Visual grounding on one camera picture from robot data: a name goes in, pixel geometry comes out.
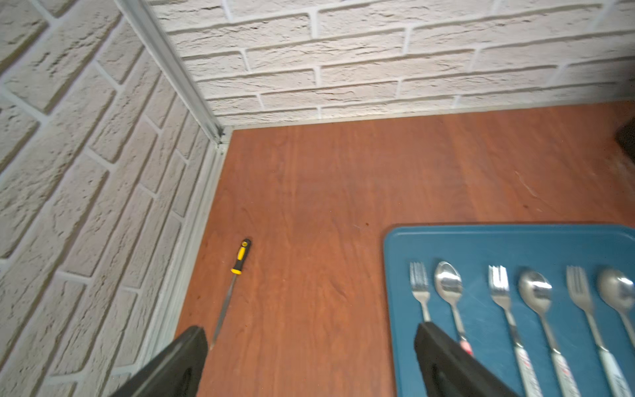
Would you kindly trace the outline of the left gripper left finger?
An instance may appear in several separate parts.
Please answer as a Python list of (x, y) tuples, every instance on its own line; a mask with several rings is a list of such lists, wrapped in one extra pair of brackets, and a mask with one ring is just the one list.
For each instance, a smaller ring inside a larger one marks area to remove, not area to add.
[(191, 326), (112, 396), (196, 396), (207, 355), (204, 329)]

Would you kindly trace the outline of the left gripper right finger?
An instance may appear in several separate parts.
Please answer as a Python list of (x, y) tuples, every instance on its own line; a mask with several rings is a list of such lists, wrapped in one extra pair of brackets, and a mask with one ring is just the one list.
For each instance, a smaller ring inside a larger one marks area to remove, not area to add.
[(418, 326), (414, 350), (428, 396), (516, 395), (432, 322)]

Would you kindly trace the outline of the pink handled spoon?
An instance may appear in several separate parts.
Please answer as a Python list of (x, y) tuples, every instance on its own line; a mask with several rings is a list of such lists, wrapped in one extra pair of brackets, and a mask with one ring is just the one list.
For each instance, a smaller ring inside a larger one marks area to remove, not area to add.
[(451, 312), (456, 324), (458, 342), (461, 348), (470, 356), (473, 349), (466, 337), (466, 330), (461, 320), (457, 303), (462, 296), (462, 279), (455, 267), (447, 261), (440, 261), (434, 272), (434, 283), (438, 294), (451, 306)]

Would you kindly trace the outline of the pink handled fork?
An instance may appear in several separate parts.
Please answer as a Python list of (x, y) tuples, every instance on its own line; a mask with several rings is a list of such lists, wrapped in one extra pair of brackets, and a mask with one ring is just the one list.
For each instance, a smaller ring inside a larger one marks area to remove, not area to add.
[(431, 316), (428, 310), (428, 301), (431, 294), (425, 265), (418, 261), (411, 262), (409, 264), (409, 279), (413, 296), (422, 308), (423, 322), (429, 323)]

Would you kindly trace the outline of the white handled fork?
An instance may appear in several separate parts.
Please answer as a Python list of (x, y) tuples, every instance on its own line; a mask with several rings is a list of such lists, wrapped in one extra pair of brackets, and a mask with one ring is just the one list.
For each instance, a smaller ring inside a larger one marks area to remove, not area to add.
[(526, 396), (543, 397), (529, 354), (522, 344), (517, 324), (511, 311), (510, 284), (504, 266), (489, 266), (489, 291), (493, 301), (504, 311), (512, 339), (514, 354)]
[(569, 295), (574, 304), (584, 311), (587, 318), (612, 395), (632, 396), (626, 377), (614, 355), (605, 347), (595, 322), (593, 299), (585, 270), (580, 266), (567, 266), (566, 276)]

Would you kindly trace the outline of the white handled spoon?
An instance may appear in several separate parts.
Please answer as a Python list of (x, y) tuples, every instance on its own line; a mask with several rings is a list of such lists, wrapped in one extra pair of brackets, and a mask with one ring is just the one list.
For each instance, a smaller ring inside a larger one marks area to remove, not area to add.
[(542, 323), (562, 395), (580, 397), (580, 391), (572, 371), (562, 354), (552, 328), (547, 322), (547, 312), (552, 305), (551, 283), (537, 271), (527, 269), (519, 277), (519, 291), (525, 304), (537, 314)]
[(634, 282), (623, 272), (605, 266), (598, 274), (597, 288), (601, 299), (622, 319), (630, 342), (634, 346), (634, 328), (628, 317), (628, 313), (634, 306)]

